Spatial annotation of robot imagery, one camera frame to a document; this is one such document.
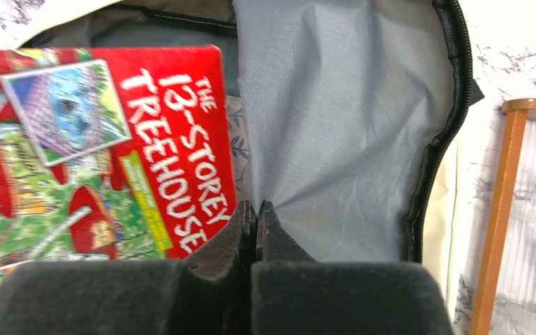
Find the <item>floral cover book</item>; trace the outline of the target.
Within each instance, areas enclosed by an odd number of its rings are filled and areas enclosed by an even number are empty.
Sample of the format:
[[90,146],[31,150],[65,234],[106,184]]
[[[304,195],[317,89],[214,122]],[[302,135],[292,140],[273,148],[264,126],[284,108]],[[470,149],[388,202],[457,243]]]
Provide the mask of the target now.
[[248,191],[244,185],[244,173],[248,162],[249,147],[241,99],[227,96],[226,107],[236,195],[238,200],[245,200],[248,199]]

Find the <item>cream canvas backpack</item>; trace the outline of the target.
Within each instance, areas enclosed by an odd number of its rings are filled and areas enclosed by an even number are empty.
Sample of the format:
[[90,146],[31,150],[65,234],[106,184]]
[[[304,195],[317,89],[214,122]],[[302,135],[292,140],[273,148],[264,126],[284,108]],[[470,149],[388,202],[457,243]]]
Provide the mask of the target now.
[[442,157],[475,88],[457,1],[45,1],[17,39],[219,46],[252,201],[317,260],[420,262],[456,292],[465,253]]

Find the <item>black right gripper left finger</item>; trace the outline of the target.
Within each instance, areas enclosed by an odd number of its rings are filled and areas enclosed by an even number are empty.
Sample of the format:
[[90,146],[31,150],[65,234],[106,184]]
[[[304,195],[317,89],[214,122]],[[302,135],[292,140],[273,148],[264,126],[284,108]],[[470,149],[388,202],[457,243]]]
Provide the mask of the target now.
[[255,212],[183,260],[29,262],[0,286],[0,334],[248,334]]

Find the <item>red cover book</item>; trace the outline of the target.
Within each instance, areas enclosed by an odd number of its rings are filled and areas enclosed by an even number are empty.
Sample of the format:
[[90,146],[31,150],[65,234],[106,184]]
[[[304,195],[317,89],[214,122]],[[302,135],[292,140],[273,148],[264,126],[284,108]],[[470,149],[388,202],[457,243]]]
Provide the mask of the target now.
[[0,50],[0,285],[31,261],[186,258],[236,202],[216,46]]

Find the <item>wooden rack with clear slats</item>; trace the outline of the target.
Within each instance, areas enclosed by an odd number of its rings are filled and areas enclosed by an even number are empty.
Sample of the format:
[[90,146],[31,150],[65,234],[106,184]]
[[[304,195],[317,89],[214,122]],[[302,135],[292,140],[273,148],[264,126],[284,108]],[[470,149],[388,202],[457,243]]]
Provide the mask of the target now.
[[506,101],[471,334],[536,334],[536,98]]

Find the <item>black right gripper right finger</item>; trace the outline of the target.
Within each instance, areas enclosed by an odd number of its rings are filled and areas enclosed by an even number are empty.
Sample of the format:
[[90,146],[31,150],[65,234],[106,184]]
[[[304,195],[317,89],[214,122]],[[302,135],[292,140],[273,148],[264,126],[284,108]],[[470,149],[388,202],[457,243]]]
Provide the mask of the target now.
[[257,243],[253,334],[452,333],[440,288],[417,263],[318,262],[268,201],[258,215]]

